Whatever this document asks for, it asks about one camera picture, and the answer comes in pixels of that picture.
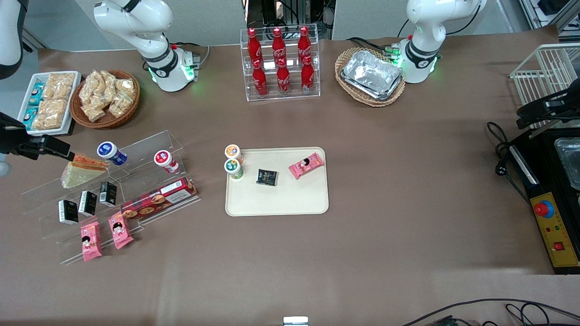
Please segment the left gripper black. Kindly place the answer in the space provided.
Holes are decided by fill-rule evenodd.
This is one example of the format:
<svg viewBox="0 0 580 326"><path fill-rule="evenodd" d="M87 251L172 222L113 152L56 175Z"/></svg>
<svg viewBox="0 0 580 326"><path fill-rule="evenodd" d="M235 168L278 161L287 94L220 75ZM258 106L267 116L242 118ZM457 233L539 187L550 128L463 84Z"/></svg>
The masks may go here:
<svg viewBox="0 0 580 326"><path fill-rule="evenodd" d="M561 120L569 122L580 118L580 91L567 89L564 94L553 94L543 100L543 103L528 103L517 110L519 129L527 128L545 120Z"/></svg>

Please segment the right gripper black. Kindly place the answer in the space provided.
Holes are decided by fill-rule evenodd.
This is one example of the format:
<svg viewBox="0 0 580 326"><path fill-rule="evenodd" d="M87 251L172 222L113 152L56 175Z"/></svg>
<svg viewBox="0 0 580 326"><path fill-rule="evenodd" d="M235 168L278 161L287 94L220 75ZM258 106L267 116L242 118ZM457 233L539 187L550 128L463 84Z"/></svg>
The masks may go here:
<svg viewBox="0 0 580 326"><path fill-rule="evenodd" d="M37 160L44 154L74 161L74 152L68 143L51 135L43 135L40 146L38 137L29 135L21 122L4 113L0 114L0 152L31 160Z"/></svg>

